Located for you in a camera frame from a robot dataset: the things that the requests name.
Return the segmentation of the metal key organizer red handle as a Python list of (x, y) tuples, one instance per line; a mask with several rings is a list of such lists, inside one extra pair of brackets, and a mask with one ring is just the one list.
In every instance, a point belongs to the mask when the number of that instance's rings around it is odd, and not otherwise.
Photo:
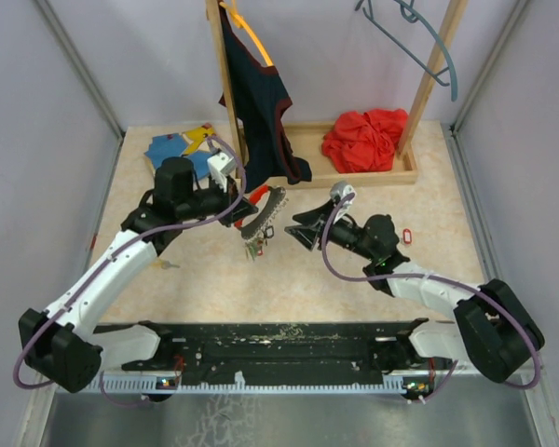
[(245, 242), (266, 237), (267, 229), (272, 226), (272, 221), (287, 202), (286, 194), (287, 191), (284, 187), (269, 186), (268, 184), (263, 184), (251, 193), (249, 202), (252, 205), (257, 205), (262, 198), (266, 198), (266, 203), (250, 222), (244, 224), (243, 221), (238, 221), (234, 224)]

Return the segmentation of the keys with coloured tags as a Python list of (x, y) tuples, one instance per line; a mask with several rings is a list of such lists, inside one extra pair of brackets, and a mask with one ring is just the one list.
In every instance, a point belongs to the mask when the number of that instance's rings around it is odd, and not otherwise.
[(245, 244), (246, 256), (251, 261), (256, 261), (264, 255), (268, 242), (275, 236), (275, 228), (272, 224), (259, 230), (254, 237), (248, 239)]

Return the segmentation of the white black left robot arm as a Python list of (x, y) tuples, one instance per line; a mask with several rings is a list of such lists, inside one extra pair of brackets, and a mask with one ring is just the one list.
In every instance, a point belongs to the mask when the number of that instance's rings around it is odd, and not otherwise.
[(254, 214), (244, 196), (245, 169), (236, 156), (219, 152), (208, 161), (208, 185), (195, 179), (186, 157), (169, 157), (154, 183), (121, 224), (98, 261), (60, 298), (42, 311), (28, 309), (18, 322), (21, 353), (13, 369), (16, 386), (22, 366), (42, 374), (47, 385), (75, 393), (101, 373), (132, 362), (169, 367), (175, 358), (170, 332), (156, 323), (97, 332), (122, 291), (183, 231), (219, 222), (224, 226)]

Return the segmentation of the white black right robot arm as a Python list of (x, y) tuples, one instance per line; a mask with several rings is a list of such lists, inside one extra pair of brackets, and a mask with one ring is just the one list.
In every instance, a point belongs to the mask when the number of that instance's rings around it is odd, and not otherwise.
[(294, 215), (293, 221), (286, 233), (308, 250), (326, 252), (333, 243), (357, 254), (368, 263), (362, 269), (362, 282), (446, 318), (419, 323), (398, 344), (404, 366), (419, 368), (429, 358), (461, 360), (490, 381), (507, 383), (531, 361), (536, 371), (529, 385), (539, 382), (544, 336), (506, 282), (492, 279), (469, 285), (432, 273), (400, 252), (390, 216), (375, 214), (358, 225), (333, 199)]

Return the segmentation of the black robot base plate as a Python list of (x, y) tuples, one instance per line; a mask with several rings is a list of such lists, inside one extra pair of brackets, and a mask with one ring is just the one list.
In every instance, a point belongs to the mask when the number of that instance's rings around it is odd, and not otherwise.
[(383, 374), (448, 367), (445, 359), (421, 358), (408, 336), (422, 319), (405, 322), (169, 323), (163, 350), (153, 359), (126, 360), (125, 372), (203, 372), (213, 365), (349, 365)]

